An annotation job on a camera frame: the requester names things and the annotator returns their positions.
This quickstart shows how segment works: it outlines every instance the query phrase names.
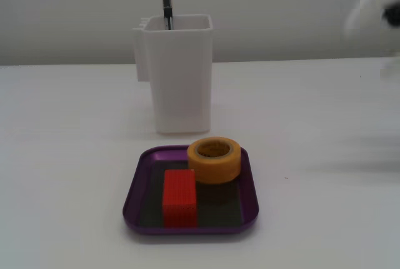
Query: white table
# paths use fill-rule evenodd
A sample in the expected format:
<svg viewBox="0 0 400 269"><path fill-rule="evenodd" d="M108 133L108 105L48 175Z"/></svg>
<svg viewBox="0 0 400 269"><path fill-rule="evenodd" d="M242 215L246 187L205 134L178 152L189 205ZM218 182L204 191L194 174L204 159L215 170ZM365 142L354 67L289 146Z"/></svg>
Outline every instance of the white table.
<svg viewBox="0 0 400 269"><path fill-rule="evenodd" d="M0 69L0 268L400 268L400 84L389 59L214 64L212 130L154 131L133 65ZM260 213L234 236L138 236L139 155L226 136Z"/></svg>

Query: roll of tape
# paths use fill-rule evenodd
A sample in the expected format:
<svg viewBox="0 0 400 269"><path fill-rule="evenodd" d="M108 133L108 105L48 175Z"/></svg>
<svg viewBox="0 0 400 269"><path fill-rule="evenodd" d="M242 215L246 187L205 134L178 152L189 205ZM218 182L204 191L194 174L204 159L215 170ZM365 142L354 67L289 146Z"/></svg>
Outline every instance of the roll of tape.
<svg viewBox="0 0 400 269"><path fill-rule="evenodd" d="M207 184L227 183L241 170L241 149L237 142L221 137L205 138L187 149L189 169L196 181Z"/></svg>

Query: red block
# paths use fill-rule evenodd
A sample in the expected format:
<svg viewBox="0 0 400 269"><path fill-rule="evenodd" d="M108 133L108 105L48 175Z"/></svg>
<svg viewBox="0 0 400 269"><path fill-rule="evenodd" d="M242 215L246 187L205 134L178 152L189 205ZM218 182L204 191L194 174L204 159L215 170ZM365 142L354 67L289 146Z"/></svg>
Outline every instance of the red block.
<svg viewBox="0 0 400 269"><path fill-rule="evenodd" d="M192 170L166 170L162 200L164 227L197 227L196 180Z"/></svg>

